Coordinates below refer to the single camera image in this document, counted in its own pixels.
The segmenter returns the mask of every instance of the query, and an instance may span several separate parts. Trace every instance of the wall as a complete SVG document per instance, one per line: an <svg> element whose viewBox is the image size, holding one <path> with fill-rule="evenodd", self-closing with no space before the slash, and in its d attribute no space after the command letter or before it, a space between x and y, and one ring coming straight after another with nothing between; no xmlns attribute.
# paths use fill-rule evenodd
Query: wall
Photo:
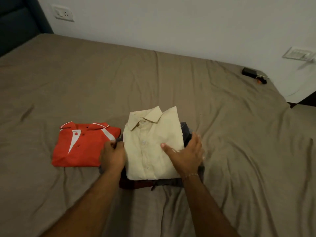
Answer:
<svg viewBox="0 0 316 237"><path fill-rule="evenodd" d="M316 50L316 0L39 0L54 33L260 69L289 102L316 91L316 65L282 59ZM75 22L55 19L51 4Z"/></svg>

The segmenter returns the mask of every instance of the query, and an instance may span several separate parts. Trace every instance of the dark blue headboard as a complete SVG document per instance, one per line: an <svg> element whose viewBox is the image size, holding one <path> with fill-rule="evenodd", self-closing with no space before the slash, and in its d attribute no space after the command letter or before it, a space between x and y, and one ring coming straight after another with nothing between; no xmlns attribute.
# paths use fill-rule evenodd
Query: dark blue headboard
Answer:
<svg viewBox="0 0 316 237"><path fill-rule="evenodd" d="M37 0L0 0L0 56L40 33L53 33Z"/></svg>

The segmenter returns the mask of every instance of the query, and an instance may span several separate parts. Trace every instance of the bracelet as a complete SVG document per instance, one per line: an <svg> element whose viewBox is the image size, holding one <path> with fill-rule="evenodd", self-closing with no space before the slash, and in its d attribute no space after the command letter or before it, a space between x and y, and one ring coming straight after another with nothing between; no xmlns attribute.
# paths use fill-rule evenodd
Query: bracelet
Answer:
<svg viewBox="0 0 316 237"><path fill-rule="evenodd" d="M196 176L199 177L199 175L198 175L197 173L188 174L187 176L185 176L185 177L182 179L182 183L184 183L185 179L187 179L188 177L193 176L193 175L196 175Z"/></svg>

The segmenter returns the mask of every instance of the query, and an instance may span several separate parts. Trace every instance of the dark folded clothing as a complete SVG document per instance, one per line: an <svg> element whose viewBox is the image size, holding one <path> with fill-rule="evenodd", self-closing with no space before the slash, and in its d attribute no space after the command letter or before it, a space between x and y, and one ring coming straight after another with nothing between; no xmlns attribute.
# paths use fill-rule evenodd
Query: dark folded clothing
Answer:
<svg viewBox="0 0 316 237"><path fill-rule="evenodd" d="M181 122L180 124L181 124L184 147L186 147L192 138L192 133L185 122ZM116 139L116 142L120 142L120 141L123 141L123 135L121 135L121 137ZM204 166L198 167L197 172L202 182L203 182L204 171L205 171ZM99 172L103 173L101 166L99 166ZM123 171L121 172L121 179L119 181L120 188L126 189L126 190L134 190L134 189L139 189L139 188L144 188L144 187L152 187L151 190L154 190L155 187L159 185L171 185L171 186L183 187L181 178L157 179L157 180L130 180L126 176L125 167Z"/></svg>

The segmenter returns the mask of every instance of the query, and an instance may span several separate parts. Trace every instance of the white stripe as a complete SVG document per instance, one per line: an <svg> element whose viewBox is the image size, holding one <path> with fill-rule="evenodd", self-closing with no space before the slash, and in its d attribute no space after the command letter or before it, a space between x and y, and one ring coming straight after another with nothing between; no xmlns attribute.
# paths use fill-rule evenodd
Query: white stripe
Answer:
<svg viewBox="0 0 316 237"><path fill-rule="evenodd" d="M80 134L81 134L81 130L73 130L72 131L72 139L71 139L68 154L71 151L71 149L73 148L73 146L75 145L75 143L77 142L77 140L79 139Z"/></svg>
<svg viewBox="0 0 316 237"><path fill-rule="evenodd" d="M69 122L67 122L67 123L65 123L65 124L68 124L68 123L70 123L70 122L72 122L72 121L69 121ZM62 128L65 124L63 124L60 128Z"/></svg>
<svg viewBox="0 0 316 237"><path fill-rule="evenodd" d="M93 124L100 125L100 124L98 124L98 123L93 123ZM108 127L109 127L109 125L108 125L107 127L105 127L104 125L100 125L100 126L102 126L102 127L104 127L104 128L108 128Z"/></svg>
<svg viewBox="0 0 316 237"><path fill-rule="evenodd" d="M106 135L107 138L109 138L109 140L111 140L111 141L115 140L115 137L110 132L108 132L106 129L101 129L101 131L103 131L103 133Z"/></svg>

